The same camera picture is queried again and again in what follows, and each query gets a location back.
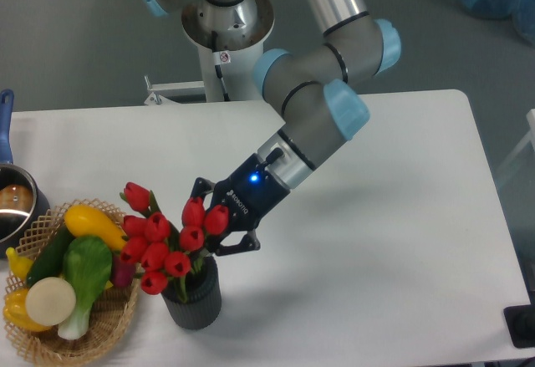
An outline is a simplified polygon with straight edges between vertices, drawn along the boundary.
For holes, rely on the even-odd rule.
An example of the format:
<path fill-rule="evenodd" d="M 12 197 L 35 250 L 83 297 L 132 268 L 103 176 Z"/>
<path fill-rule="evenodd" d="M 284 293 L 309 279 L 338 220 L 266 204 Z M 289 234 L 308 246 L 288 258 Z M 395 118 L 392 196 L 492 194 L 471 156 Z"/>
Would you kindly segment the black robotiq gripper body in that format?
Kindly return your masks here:
<path fill-rule="evenodd" d="M 217 205 L 228 208 L 225 235 L 246 232 L 256 229 L 262 218 L 289 193 L 262 164 L 262 158 L 252 154 L 227 179 L 215 185 L 210 208 Z"/>

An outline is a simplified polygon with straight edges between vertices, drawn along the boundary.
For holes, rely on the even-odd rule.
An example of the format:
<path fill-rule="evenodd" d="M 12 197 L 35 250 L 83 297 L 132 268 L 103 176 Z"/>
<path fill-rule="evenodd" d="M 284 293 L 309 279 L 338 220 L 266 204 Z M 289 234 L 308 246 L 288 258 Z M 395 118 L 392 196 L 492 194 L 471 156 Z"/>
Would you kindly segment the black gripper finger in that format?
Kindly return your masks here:
<path fill-rule="evenodd" d="M 197 177 L 194 181 L 193 187 L 191 189 L 191 198 L 200 197 L 203 201 L 208 199 L 207 209 L 212 209 L 214 207 L 215 200 L 215 188 L 216 182 L 210 181 L 204 177 Z"/>
<path fill-rule="evenodd" d="M 205 246 L 200 250 L 200 256 L 224 257 L 238 253 L 258 251 L 261 248 L 261 243 L 258 240 L 256 231 L 254 229 L 247 231 L 238 243 L 224 245 L 222 242 L 222 239 L 213 241 L 213 237 L 210 237 L 210 239 L 206 241 Z"/>

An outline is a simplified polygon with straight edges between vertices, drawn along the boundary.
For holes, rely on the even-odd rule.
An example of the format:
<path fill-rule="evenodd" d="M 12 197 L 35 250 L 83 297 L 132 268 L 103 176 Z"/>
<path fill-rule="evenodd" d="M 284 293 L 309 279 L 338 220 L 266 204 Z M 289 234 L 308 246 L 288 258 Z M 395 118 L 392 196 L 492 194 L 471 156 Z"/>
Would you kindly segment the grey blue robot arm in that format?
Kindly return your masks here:
<path fill-rule="evenodd" d="M 211 198 L 209 238 L 194 257 L 256 251 L 261 219 L 367 123 L 352 85 L 398 61 L 400 36 L 390 22 L 373 19 L 364 0 L 308 0 L 324 43 L 294 56 L 263 47 L 274 25 L 269 0 L 144 1 L 156 16 L 181 12 L 202 73 L 199 81 L 149 85 L 149 101 L 260 98 L 283 118 L 226 180 L 197 179 L 191 192 Z"/>

